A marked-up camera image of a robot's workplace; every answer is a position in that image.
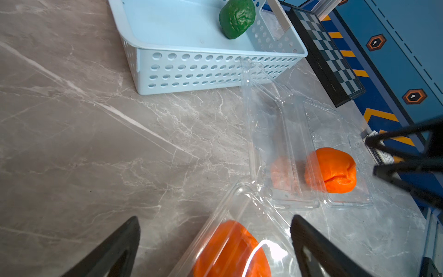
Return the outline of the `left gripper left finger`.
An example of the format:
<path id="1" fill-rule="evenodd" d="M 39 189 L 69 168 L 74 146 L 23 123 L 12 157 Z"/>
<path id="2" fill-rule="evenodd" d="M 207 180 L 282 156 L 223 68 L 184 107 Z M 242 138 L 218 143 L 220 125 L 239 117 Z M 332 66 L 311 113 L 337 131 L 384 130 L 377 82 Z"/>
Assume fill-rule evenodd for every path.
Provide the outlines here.
<path id="1" fill-rule="evenodd" d="M 129 277 L 140 242 L 137 217 L 129 218 L 90 254 L 63 274 L 65 277 Z"/>

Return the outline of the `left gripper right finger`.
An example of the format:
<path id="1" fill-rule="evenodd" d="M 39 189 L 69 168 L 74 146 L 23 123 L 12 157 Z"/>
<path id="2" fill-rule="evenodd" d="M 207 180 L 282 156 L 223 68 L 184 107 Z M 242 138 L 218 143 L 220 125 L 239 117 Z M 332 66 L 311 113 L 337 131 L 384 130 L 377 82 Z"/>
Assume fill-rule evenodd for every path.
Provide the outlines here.
<path id="1" fill-rule="evenodd" d="M 303 277 L 369 277 L 339 248 L 324 237 L 300 215 L 294 215 L 290 234 L 296 259 Z"/>

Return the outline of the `orange fruit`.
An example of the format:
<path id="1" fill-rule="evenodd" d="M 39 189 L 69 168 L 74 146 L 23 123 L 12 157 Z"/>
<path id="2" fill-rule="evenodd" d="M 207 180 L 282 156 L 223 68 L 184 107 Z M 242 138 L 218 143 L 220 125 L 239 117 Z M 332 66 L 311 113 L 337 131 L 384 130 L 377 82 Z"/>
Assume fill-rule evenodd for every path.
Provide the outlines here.
<path id="1" fill-rule="evenodd" d="M 270 277 L 271 267 L 264 246 L 235 220 L 221 223 L 212 234 L 203 235 L 195 277 Z"/>
<path id="2" fill-rule="evenodd" d="M 352 191 L 357 184 L 356 162 L 346 152 L 334 148 L 319 148 L 307 157 L 305 181 L 315 190 L 323 187 L 328 193 L 344 194 Z"/>

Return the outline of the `clear plastic clamshell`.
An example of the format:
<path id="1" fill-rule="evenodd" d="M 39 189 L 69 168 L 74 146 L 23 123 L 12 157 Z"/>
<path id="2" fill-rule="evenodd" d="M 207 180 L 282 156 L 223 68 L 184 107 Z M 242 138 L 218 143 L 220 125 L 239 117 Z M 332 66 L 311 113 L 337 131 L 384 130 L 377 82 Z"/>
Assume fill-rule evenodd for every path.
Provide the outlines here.
<path id="1" fill-rule="evenodd" d="M 299 277 L 290 225 L 255 184 L 240 180 L 170 273 L 172 277 Z"/>
<path id="2" fill-rule="evenodd" d="M 356 187 L 326 190 L 315 152 L 334 148 L 356 157 L 346 121 L 327 105 L 297 95 L 249 58 L 241 62 L 250 173 L 259 195 L 278 210 L 357 208 L 373 205 L 361 166 Z"/>

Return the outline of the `green orange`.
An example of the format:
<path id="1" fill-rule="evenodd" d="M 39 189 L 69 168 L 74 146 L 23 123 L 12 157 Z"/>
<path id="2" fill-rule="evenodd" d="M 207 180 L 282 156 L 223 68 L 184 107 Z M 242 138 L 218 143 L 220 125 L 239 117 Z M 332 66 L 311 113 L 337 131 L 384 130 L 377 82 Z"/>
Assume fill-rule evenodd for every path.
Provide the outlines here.
<path id="1" fill-rule="evenodd" d="M 251 0 L 229 0 L 219 13 L 221 30 L 228 39 L 236 39 L 253 25 L 256 7 Z"/>

